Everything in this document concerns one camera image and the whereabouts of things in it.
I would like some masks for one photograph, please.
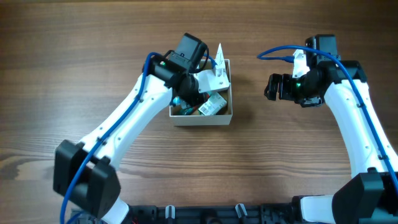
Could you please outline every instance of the wood grain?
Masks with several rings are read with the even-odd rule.
[[[291,64],[255,56],[336,34],[363,66],[376,113],[398,147],[397,1],[133,1],[0,5],[0,223],[57,223],[53,153],[78,141],[129,93],[148,52],[184,32],[223,45],[231,60],[229,126],[171,125],[167,110],[126,154],[119,178],[133,205],[234,205],[332,194],[350,175],[326,105],[267,101],[272,73]]]

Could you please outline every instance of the cardboard box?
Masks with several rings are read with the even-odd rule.
[[[170,107],[169,108],[169,116],[172,120],[174,126],[199,126],[199,125],[229,125],[232,119],[232,83],[231,83],[231,65],[229,64],[229,59],[224,59],[226,73],[229,80],[229,88],[225,91],[219,92],[219,94],[226,98],[227,101],[226,108],[221,109],[217,115],[211,116],[203,116],[199,115],[198,111],[195,111],[193,114],[189,116],[179,116],[174,115],[181,108]],[[207,63],[205,69],[211,69],[211,63]]]

